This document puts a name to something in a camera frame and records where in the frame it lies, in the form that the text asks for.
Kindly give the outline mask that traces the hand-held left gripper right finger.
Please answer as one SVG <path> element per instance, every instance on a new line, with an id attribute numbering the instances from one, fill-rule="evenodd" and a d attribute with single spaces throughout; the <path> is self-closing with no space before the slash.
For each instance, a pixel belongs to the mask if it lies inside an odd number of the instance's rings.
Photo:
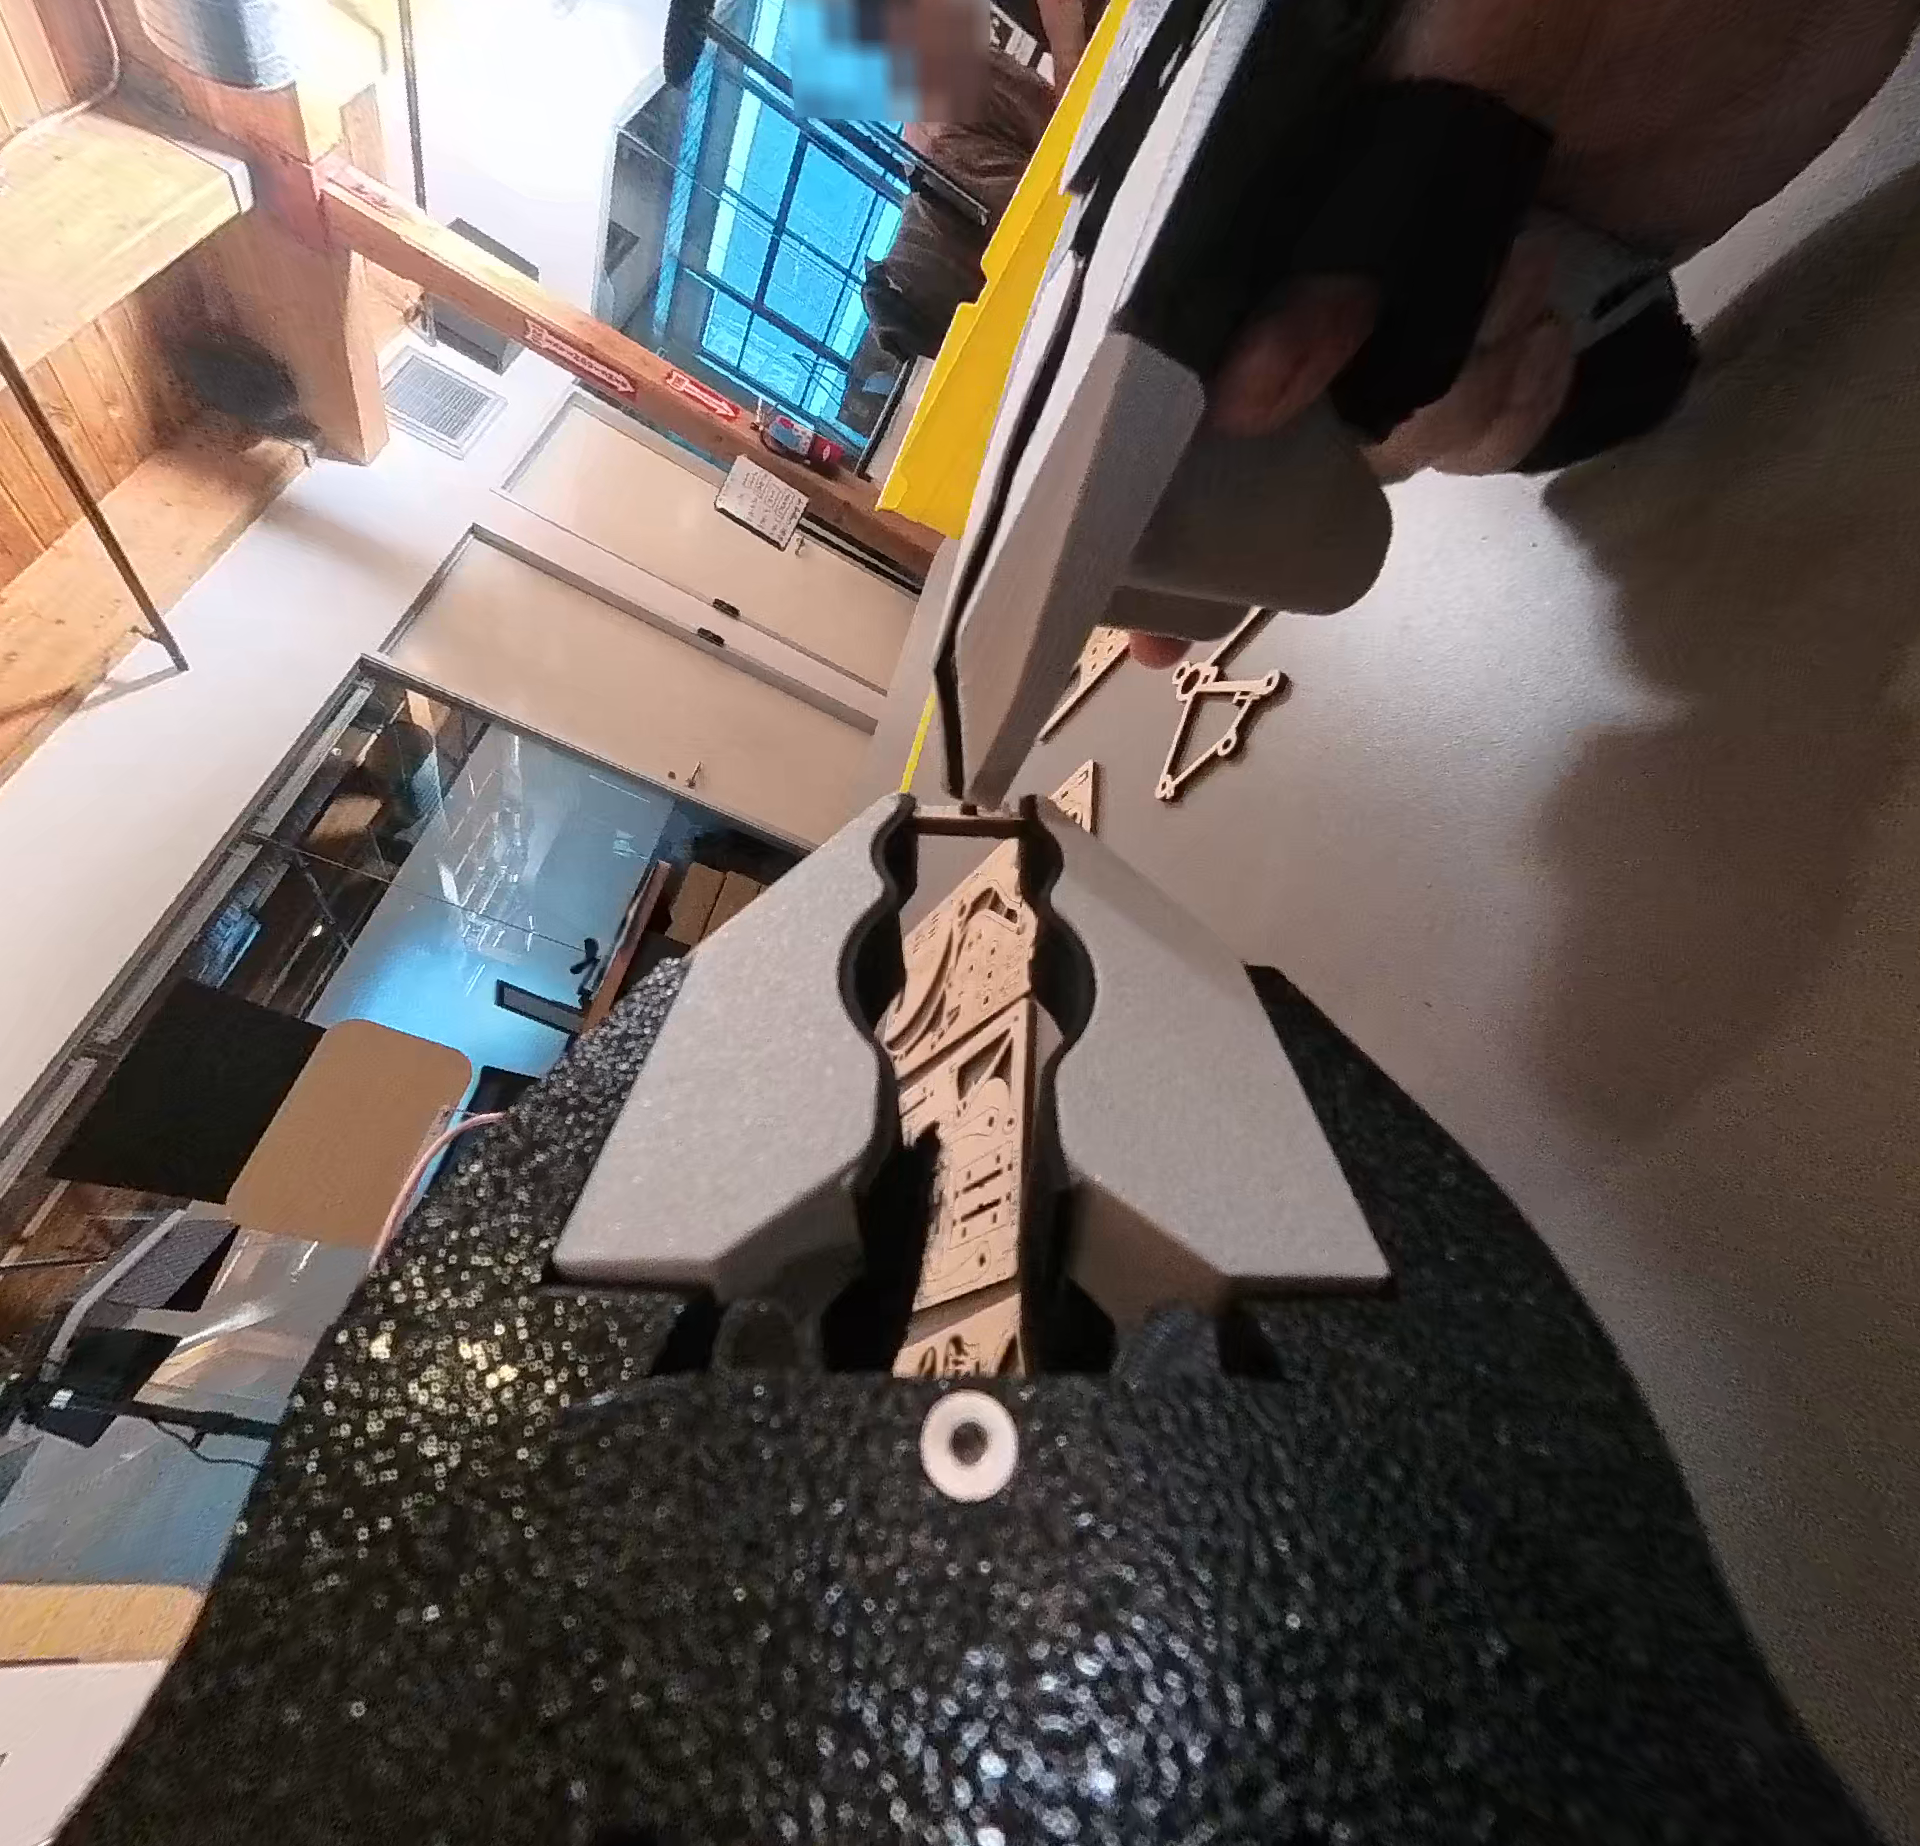
<path id="1" fill-rule="evenodd" d="M 1385 1254 L 1238 949 L 1051 800 L 1021 832 L 1051 1025 L 1042 1282 L 1119 1337 L 1158 1314 L 1378 1297 Z"/>

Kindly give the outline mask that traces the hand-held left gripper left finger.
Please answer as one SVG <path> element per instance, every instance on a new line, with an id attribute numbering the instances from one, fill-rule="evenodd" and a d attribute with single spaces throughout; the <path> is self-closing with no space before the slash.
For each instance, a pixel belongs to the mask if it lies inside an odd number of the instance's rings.
<path id="1" fill-rule="evenodd" d="M 881 794 L 684 958 L 684 982 L 556 1236 L 577 1290 L 829 1299 L 899 1147 L 879 1013 L 901 988 L 915 805 Z"/>

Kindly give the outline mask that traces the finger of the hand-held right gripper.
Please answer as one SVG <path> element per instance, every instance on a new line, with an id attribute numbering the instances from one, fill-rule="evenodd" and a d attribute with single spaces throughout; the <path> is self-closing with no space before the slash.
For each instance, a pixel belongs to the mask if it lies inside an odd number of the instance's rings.
<path id="1" fill-rule="evenodd" d="M 944 783 L 1004 800 L 1205 419 L 1205 384 L 1121 325 L 1143 225 L 1061 247 L 988 427 L 935 646 Z"/>

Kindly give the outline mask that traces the large paned window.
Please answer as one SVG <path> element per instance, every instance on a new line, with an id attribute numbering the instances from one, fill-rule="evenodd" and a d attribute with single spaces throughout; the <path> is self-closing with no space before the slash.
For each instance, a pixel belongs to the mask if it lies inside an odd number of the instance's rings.
<path id="1" fill-rule="evenodd" d="M 614 132 L 596 316 L 730 400 L 770 400 L 851 454 L 901 362 L 862 278 L 891 251 L 901 183 L 793 123 L 727 49 L 656 86 Z"/>

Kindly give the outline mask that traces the black floor lamp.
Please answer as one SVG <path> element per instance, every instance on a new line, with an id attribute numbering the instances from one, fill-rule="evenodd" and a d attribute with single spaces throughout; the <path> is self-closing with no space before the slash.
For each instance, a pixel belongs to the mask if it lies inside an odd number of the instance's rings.
<path id="1" fill-rule="evenodd" d="M 846 143 L 874 169 L 901 181 L 904 191 L 928 198 L 944 198 L 946 191 L 954 191 L 952 181 L 899 132 L 888 132 L 879 123 L 865 119 L 800 111 L 792 75 L 773 67 L 773 59 L 760 54 L 742 36 L 730 36 L 730 28 L 724 28 L 714 13 L 714 2 L 717 0 L 669 0 L 661 32 L 664 86 L 684 89 L 694 80 L 701 59 L 717 49 L 745 73 L 748 83 L 770 86 L 773 102 L 783 111 L 799 115 L 800 125 L 834 132 L 834 138 Z"/>

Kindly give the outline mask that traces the person's right hand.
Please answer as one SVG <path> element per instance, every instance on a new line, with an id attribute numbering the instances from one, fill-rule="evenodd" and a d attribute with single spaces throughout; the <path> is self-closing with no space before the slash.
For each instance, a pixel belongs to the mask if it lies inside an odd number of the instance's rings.
<path id="1" fill-rule="evenodd" d="M 1374 71 L 1492 93 L 1553 138 L 1547 208 L 1679 266 L 1735 228 L 1878 93 L 1915 0 L 1404 0 Z M 1512 475 L 1575 392 L 1549 304 L 1557 240 L 1526 225 L 1448 392 L 1369 449 L 1384 484 Z M 1211 427 L 1280 436 L 1375 328 L 1362 275 L 1296 278 L 1209 392 Z"/>

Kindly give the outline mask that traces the black monitor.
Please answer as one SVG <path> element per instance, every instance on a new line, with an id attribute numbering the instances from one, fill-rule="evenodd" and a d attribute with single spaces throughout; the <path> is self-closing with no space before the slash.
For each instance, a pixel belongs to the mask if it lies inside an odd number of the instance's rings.
<path id="1" fill-rule="evenodd" d="M 223 1206 L 320 1037 L 238 994 L 170 984 L 50 1177 Z"/>

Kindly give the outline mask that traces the wooden sheet with wheel cutouts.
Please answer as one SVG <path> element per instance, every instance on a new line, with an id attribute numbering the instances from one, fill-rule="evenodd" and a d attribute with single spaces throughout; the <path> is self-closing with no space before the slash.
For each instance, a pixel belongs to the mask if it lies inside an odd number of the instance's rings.
<path id="1" fill-rule="evenodd" d="M 899 1378 L 1018 1378 L 1024 1373 L 1024 1331 L 1015 1301 L 914 1333 L 891 1360 Z"/>

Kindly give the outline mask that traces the wall air vent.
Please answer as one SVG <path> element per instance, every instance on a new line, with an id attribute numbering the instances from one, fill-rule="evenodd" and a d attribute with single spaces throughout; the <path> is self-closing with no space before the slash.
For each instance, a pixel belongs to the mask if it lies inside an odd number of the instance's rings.
<path id="1" fill-rule="evenodd" d="M 419 345 L 404 345 L 382 369 L 379 392 L 395 427 L 453 458 L 465 458 L 506 411 L 497 390 Z"/>

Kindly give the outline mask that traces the red fire extinguisher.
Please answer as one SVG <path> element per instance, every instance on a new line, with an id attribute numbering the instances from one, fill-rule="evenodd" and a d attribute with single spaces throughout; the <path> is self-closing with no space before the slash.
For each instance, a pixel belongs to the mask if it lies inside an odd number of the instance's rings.
<path id="1" fill-rule="evenodd" d="M 846 446 L 829 427 L 783 411 L 770 398 L 756 400 L 756 437 L 766 454 L 822 477 L 836 477 L 846 464 Z"/>

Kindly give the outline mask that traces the wooden sheet with round holes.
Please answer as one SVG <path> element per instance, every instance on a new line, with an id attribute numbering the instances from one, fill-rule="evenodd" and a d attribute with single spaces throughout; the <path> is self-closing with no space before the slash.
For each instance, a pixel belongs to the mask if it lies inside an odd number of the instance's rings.
<path id="1" fill-rule="evenodd" d="M 1087 643 L 1076 656 L 1076 664 L 1068 672 L 1065 694 L 1051 706 L 1051 714 L 1042 723 L 1042 742 L 1047 742 L 1076 706 L 1083 706 L 1093 688 L 1115 672 L 1119 662 L 1130 658 L 1130 634 L 1119 628 L 1093 628 Z M 1083 760 L 1073 766 L 1065 779 L 1057 783 L 1047 794 L 1051 805 L 1083 832 L 1096 828 L 1096 789 L 1100 789 L 1100 768 L 1096 760 Z"/>

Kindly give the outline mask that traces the wooden pillar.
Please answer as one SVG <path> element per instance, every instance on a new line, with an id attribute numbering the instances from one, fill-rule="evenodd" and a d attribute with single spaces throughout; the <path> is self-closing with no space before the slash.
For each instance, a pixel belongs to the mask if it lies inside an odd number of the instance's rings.
<path id="1" fill-rule="evenodd" d="M 471 319 L 563 369 L 577 386 L 607 398 L 658 433 L 669 433 L 730 466 L 748 458 L 803 496 L 815 521 L 899 574 L 924 584 L 939 535 L 879 508 L 879 492 L 846 466 L 815 470 L 760 437 L 756 411 L 734 404 L 701 376 L 677 369 L 590 310 L 554 297 L 536 278 L 489 254 L 481 242 L 427 220 L 379 176 L 340 152 L 310 168 L 316 217 L 326 240 L 410 281 Z"/>

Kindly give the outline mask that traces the white notice paper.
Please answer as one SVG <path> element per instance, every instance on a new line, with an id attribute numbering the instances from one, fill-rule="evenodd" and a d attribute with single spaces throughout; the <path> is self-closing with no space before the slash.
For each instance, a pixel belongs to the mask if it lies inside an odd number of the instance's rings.
<path id="1" fill-rule="evenodd" d="M 773 550 L 788 550 L 807 514 L 807 499 L 773 470 L 734 457 L 714 496 L 714 511 L 748 530 Z"/>

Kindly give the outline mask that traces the wooden sheet with frame cutouts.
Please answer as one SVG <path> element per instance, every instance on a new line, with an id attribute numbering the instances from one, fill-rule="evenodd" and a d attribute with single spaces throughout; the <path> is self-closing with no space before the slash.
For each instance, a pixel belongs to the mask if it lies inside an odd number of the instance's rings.
<path id="1" fill-rule="evenodd" d="M 1018 1275 L 1035 1077 L 1035 999 L 1021 997 L 899 1082 L 901 1138 L 935 1138 L 935 1208 L 914 1314 Z"/>

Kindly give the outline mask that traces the yellow plastic bin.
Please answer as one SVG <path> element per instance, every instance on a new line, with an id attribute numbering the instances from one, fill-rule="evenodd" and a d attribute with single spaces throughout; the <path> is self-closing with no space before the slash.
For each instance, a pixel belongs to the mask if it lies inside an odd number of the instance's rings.
<path id="1" fill-rule="evenodd" d="M 987 464 L 987 437 L 1024 335 L 1044 261 L 1065 225 L 1065 152 L 1091 111 L 1091 86 L 1115 49 L 1103 7 L 1132 0 L 1039 0 L 1057 93 L 1044 136 L 983 251 L 983 293 L 959 305 L 929 362 L 928 390 L 879 496 L 939 535 L 959 535 Z M 855 23 L 891 71 L 914 123 L 960 123 L 987 83 L 988 0 L 855 0 Z"/>

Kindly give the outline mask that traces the wooden linkage part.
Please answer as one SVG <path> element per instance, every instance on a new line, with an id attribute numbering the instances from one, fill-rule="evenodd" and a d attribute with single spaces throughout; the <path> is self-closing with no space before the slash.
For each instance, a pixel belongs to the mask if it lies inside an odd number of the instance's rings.
<path id="1" fill-rule="evenodd" d="M 1252 729 L 1289 698 L 1283 667 L 1256 677 L 1233 667 L 1238 652 L 1256 639 L 1270 616 L 1270 609 L 1252 609 L 1229 634 L 1175 664 L 1176 716 L 1154 787 L 1158 805 L 1181 805 L 1211 768 L 1238 764 Z"/>

